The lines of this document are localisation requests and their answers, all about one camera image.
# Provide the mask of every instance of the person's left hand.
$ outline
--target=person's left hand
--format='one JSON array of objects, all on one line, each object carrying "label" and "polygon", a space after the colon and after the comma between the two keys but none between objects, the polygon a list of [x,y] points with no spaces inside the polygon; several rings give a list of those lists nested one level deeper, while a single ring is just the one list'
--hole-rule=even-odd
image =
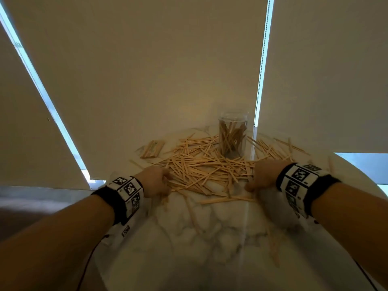
[{"label": "person's left hand", "polygon": [[168,195],[171,192],[171,188],[167,186],[167,179],[172,180],[172,176],[166,168],[149,166],[134,177],[142,183],[146,198]]}]

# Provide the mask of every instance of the marble table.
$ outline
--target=marble table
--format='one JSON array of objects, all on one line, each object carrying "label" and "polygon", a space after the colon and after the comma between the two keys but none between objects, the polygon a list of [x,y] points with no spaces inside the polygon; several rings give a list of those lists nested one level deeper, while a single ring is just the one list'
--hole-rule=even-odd
[{"label": "marble table", "polygon": [[[194,138],[213,136],[217,127],[190,129],[167,135],[161,152],[165,158],[178,142],[196,132]],[[287,141],[288,135],[266,132]],[[256,131],[248,135],[263,137]],[[306,147],[292,138],[311,156],[294,150],[296,161],[312,160],[329,168],[345,183],[386,198],[380,188],[356,167],[339,156],[315,147]],[[142,166],[149,163],[133,160]],[[251,145],[246,157],[253,158]],[[129,161],[121,171],[137,173]],[[167,206],[153,202],[148,215],[133,228],[121,245],[99,245],[95,261],[109,291],[121,290],[372,290],[371,285],[347,252],[320,226],[305,224],[302,230],[285,232],[264,221],[260,206],[233,201],[200,205],[206,196],[189,192],[203,233],[197,235],[183,197],[173,192]],[[277,243],[274,262],[271,241]],[[379,290],[384,290],[378,283]]]}]

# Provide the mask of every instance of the forearm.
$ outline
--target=forearm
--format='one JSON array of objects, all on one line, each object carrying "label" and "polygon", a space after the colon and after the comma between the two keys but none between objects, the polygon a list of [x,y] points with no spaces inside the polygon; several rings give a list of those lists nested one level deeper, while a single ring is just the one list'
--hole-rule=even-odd
[{"label": "forearm", "polygon": [[375,279],[388,286],[388,202],[337,183],[312,203],[319,223]]},{"label": "forearm", "polygon": [[113,221],[112,207],[93,195],[28,227],[0,244],[0,286],[31,290],[54,285],[82,262]]}]

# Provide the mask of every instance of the person's left arm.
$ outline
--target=person's left arm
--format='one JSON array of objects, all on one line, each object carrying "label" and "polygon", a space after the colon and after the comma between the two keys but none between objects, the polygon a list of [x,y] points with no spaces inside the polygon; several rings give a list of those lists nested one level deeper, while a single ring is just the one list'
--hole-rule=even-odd
[{"label": "person's left arm", "polygon": [[[149,167],[135,177],[143,186],[144,197],[169,193],[167,170]],[[47,290],[58,286],[112,227],[117,220],[115,212],[117,209],[102,197],[91,195],[2,242],[1,289]]]}]

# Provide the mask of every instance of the beige roller blind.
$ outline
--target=beige roller blind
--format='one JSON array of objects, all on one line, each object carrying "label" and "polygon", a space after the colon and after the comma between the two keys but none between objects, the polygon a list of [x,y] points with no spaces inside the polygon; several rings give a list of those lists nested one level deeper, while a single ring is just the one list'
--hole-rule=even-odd
[{"label": "beige roller blind", "polygon": [[388,152],[388,0],[275,0],[259,127]]},{"label": "beige roller blind", "polygon": [[0,185],[89,189],[0,25]]},{"label": "beige roller blind", "polygon": [[91,177],[136,147],[245,108],[267,0],[4,0]]}]

